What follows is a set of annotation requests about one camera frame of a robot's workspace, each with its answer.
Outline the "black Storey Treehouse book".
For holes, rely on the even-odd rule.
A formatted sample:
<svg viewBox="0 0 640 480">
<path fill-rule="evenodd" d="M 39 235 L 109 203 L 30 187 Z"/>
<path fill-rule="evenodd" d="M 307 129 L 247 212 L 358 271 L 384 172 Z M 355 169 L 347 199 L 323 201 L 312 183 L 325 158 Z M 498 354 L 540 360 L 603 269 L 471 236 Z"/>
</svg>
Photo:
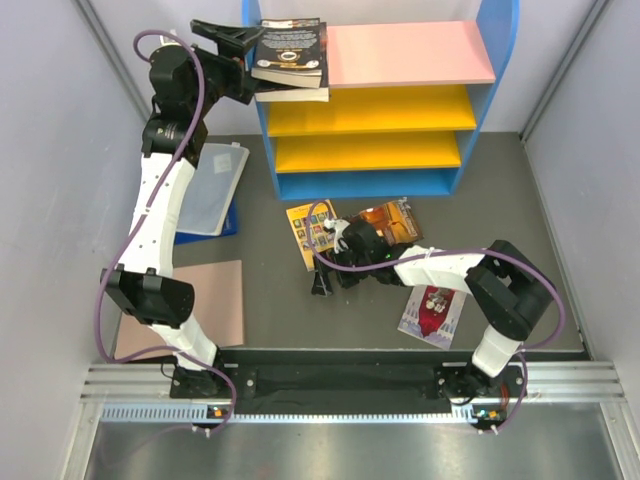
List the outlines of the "black Storey Treehouse book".
<svg viewBox="0 0 640 480">
<path fill-rule="evenodd" d="M 320 88 L 327 73 L 327 25 L 319 18 L 263 19 L 252 77 L 300 88 Z"/>
</svg>

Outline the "dark Tale of Two Cities book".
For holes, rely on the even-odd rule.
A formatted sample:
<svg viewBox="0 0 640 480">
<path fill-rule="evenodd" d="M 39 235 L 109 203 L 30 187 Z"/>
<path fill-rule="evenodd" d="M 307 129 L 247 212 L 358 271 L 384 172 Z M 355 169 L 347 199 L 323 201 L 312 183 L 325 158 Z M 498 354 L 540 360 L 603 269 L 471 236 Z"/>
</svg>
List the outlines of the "dark Tale of Two Cities book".
<svg viewBox="0 0 640 480">
<path fill-rule="evenodd" d="M 286 98 L 255 98 L 257 102 L 328 102 L 330 98 L 329 88 L 302 88 L 292 96 Z"/>
</svg>

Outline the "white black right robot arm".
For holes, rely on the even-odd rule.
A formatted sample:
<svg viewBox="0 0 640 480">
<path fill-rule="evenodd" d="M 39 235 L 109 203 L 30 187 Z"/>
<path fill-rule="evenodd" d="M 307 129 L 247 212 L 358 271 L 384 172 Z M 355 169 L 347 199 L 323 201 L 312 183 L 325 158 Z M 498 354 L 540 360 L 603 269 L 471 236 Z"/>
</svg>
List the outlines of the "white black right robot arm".
<svg viewBox="0 0 640 480">
<path fill-rule="evenodd" d="M 498 389 L 507 364 L 551 304 L 558 307 L 559 321 L 566 321 L 555 285 L 508 241 L 442 250 L 390 244 L 363 219 L 327 219 L 322 227 L 333 246 L 314 254 L 315 295 L 329 294 L 328 275 L 334 272 L 343 288 L 373 277 L 384 285 L 443 288 L 474 298 L 488 326 L 463 373 L 442 384 L 442 395 L 452 403 L 465 405 Z"/>
</svg>

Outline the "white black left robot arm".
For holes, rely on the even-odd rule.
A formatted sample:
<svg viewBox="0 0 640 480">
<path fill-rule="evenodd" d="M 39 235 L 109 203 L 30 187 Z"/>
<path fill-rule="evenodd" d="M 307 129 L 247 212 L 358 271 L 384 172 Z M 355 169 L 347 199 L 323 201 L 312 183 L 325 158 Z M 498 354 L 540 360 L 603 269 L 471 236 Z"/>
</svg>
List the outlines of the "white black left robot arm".
<svg viewBox="0 0 640 480">
<path fill-rule="evenodd" d="M 265 33 L 262 26 L 231 27 L 194 20 L 191 31 L 213 41 L 214 53 L 168 31 L 167 43 L 145 56 L 153 88 L 142 132 L 141 180 L 130 231 L 103 270 L 94 314 L 104 298 L 155 332 L 176 359 L 170 395 L 211 399 L 235 387 L 218 346 L 194 314 L 195 289 L 173 275 L 177 223 L 208 130 L 204 119 L 222 98 L 249 104 L 258 81 L 245 60 Z"/>
</svg>

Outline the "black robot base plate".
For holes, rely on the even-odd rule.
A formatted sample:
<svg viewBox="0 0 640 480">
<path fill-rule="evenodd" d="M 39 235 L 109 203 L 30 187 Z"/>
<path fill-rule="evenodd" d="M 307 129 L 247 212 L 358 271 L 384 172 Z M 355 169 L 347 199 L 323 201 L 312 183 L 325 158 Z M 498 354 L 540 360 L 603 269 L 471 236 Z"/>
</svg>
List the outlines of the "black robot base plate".
<svg viewBox="0 0 640 480">
<path fill-rule="evenodd" d="M 175 399 L 223 400 L 237 394 L 237 413 L 370 414 L 444 413 L 452 402 L 444 381 L 463 373 L 467 352 L 404 350 L 225 349 L 209 372 L 177 370 Z M 524 386 L 518 365 L 507 367 L 491 391 L 472 401 L 502 405 Z"/>
</svg>

